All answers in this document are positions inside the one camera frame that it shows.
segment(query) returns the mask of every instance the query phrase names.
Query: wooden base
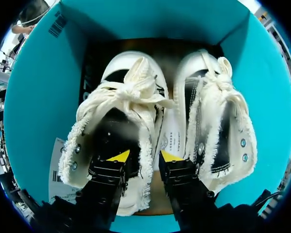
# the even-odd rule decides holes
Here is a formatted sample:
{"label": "wooden base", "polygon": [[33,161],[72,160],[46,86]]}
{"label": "wooden base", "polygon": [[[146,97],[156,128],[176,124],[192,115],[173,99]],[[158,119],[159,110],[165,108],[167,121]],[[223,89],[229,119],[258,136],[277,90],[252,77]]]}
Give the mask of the wooden base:
{"label": "wooden base", "polygon": [[155,171],[151,183],[151,202],[146,210],[139,211],[135,215],[153,216],[170,215],[173,213],[169,198],[165,194],[164,184],[159,171]]}

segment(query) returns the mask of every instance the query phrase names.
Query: cable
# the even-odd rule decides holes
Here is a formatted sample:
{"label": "cable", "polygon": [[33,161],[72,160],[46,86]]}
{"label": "cable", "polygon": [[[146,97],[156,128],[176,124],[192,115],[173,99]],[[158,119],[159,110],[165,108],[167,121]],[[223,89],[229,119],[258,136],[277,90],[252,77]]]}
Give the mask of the cable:
{"label": "cable", "polygon": [[261,205],[263,204],[264,202],[268,201],[269,199],[273,198],[273,197],[276,197],[278,195],[283,195],[284,192],[282,191],[279,191],[279,192],[275,192],[271,195],[269,195],[267,198],[263,199],[262,201],[258,202],[257,204],[255,204],[254,206],[258,206],[258,205]]}
{"label": "cable", "polygon": [[33,21],[35,21],[36,19],[38,19],[38,18],[44,16],[44,15],[45,15],[49,10],[50,10],[50,8],[52,8],[52,7],[55,5],[55,3],[56,3],[56,0],[55,0],[55,2],[52,4],[52,6],[48,7],[48,9],[47,9],[45,12],[43,12],[42,14],[40,14],[39,16],[37,16],[36,18],[31,19],[31,20],[29,20],[29,21],[27,21],[27,22],[23,22],[23,23],[16,24],[15,26],[19,26],[19,25],[23,25],[23,24],[26,24],[26,23],[33,22]]}

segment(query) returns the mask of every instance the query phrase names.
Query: shoe insole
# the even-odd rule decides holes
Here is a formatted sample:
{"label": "shoe insole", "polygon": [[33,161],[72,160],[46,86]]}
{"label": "shoe insole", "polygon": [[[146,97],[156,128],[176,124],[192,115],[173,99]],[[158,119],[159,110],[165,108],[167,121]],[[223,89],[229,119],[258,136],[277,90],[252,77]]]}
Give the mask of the shoe insole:
{"label": "shoe insole", "polygon": [[[183,141],[180,138],[180,130],[178,125],[178,118],[174,109],[166,109],[164,115],[164,123],[162,127],[163,139],[161,149],[166,152],[183,158],[184,154],[180,152],[180,144]],[[159,156],[156,155],[154,163],[154,171],[159,171]]]}
{"label": "shoe insole", "polygon": [[94,155],[107,160],[130,150],[132,168],[130,177],[139,170],[139,129],[120,110],[113,108],[97,125],[93,132]]}

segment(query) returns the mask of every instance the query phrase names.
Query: paper tag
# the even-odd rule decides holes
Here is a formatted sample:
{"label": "paper tag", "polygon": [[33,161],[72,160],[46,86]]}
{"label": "paper tag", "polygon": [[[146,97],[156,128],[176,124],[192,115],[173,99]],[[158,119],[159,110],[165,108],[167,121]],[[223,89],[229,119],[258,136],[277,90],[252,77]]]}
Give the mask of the paper tag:
{"label": "paper tag", "polygon": [[64,184],[60,179],[60,176],[58,176],[58,163],[62,155],[63,148],[64,141],[56,138],[48,177],[48,201],[51,204],[55,201],[55,196],[59,196],[60,198],[75,204],[76,192],[80,190],[79,188],[74,188]]}

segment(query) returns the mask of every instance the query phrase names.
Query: metal eyelet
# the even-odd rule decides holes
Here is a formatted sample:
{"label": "metal eyelet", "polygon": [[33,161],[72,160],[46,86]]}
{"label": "metal eyelet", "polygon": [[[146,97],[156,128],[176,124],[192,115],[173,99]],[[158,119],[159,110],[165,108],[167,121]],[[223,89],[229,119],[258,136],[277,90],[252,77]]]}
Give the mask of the metal eyelet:
{"label": "metal eyelet", "polygon": [[243,139],[241,140],[241,146],[242,146],[242,147],[245,147],[246,144],[247,144],[247,142],[246,142],[246,140],[243,138]]}
{"label": "metal eyelet", "polygon": [[78,144],[77,147],[74,149],[74,152],[78,154],[81,151],[81,145]]}
{"label": "metal eyelet", "polygon": [[243,156],[242,156],[242,160],[244,161],[244,162],[247,162],[248,161],[248,155],[247,154],[244,154]]}
{"label": "metal eyelet", "polygon": [[77,162],[74,162],[74,163],[71,165],[71,170],[72,170],[72,171],[75,171],[77,168],[78,168],[78,164],[77,164]]}

